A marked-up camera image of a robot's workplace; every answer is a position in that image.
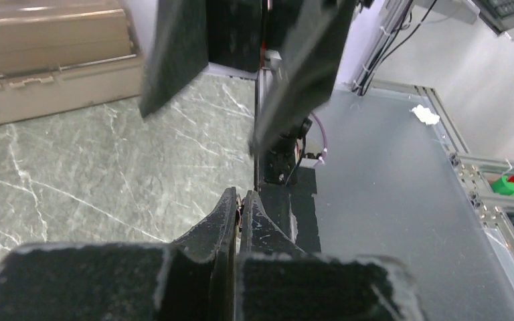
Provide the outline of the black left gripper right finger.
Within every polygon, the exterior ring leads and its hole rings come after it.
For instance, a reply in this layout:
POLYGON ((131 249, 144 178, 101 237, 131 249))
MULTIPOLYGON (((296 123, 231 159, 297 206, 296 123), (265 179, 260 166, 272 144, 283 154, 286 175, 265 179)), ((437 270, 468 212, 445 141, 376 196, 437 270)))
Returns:
POLYGON ((418 287, 394 257, 306 253, 246 195, 236 258, 237 320, 424 320, 418 287))

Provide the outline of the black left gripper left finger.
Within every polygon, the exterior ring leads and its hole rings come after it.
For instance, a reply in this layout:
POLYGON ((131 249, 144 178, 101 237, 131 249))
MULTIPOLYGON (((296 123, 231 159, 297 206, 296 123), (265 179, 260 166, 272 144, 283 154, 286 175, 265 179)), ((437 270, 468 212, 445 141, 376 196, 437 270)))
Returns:
POLYGON ((232 320, 237 194, 170 243, 28 243, 0 262, 0 320, 232 320))

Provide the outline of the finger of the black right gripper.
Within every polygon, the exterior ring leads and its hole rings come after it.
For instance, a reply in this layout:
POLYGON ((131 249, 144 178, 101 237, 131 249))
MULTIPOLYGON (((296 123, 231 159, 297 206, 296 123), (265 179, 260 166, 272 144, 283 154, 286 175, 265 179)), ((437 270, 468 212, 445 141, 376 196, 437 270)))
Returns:
POLYGON ((356 1, 305 1, 260 105, 249 153, 269 150, 331 97, 356 1))
POLYGON ((153 48, 145 64, 139 111, 156 113, 208 65, 206 2, 159 1, 153 48))

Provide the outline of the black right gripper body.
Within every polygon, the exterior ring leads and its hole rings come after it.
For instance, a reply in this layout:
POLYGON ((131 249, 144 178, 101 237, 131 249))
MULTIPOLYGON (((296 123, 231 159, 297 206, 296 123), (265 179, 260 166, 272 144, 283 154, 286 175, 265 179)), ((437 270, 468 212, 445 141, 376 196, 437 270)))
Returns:
POLYGON ((280 51, 294 27, 301 0, 206 1, 209 61, 255 73, 263 49, 280 51))

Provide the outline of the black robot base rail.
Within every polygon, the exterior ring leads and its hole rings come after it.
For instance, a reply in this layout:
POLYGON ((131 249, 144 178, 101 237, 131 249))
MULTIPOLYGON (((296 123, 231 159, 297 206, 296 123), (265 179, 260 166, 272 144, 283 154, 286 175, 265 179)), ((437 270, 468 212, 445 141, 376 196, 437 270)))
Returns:
POLYGON ((316 171, 304 165, 313 121, 305 118, 281 134, 255 161, 255 189, 266 214, 288 240, 307 253, 321 252, 315 206, 316 171))

